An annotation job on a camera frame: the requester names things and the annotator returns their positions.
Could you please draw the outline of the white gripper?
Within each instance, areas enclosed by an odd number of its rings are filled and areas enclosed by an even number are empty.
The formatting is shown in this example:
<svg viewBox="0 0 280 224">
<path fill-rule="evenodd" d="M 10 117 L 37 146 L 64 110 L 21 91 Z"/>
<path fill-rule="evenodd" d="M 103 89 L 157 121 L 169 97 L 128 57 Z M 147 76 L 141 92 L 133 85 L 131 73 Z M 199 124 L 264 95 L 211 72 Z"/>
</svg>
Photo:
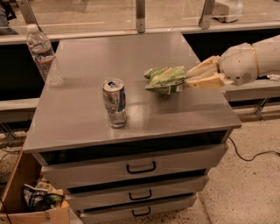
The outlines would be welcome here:
<svg viewBox="0 0 280 224">
<path fill-rule="evenodd" d="M 206 78 L 186 79 L 189 88 L 218 89 L 225 85 L 240 86 L 258 77 L 256 52 L 252 45 L 243 43 L 228 48 L 220 57 L 211 56 L 190 69 L 187 77 L 197 77 L 209 72 Z"/>
</svg>

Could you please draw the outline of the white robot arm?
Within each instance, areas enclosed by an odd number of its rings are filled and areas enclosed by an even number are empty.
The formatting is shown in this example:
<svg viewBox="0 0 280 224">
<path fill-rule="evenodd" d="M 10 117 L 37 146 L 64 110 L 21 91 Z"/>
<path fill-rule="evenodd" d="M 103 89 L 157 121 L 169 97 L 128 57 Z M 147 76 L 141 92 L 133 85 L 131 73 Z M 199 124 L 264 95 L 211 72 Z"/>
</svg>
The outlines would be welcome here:
<svg viewBox="0 0 280 224">
<path fill-rule="evenodd" d="M 253 44 L 229 47 L 221 56 L 211 56 L 186 73 L 189 88 L 218 89 L 240 86 L 263 76 L 280 74 L 280 35 Z"/>
</svg>

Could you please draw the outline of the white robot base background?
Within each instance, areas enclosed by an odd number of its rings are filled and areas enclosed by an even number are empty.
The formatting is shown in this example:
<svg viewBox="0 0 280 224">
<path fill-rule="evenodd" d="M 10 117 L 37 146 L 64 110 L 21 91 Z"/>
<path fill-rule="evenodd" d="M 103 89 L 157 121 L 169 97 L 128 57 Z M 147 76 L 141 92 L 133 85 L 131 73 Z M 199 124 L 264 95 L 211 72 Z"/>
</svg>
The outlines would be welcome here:
<svg viewBox="0 0 280 224">
<path fill-rule="evenodd" d="M 212 17 L 221 23 L 232 23 L 241 17 L 242 8 L 241 0 L 215 0 Z"/>
</svg>

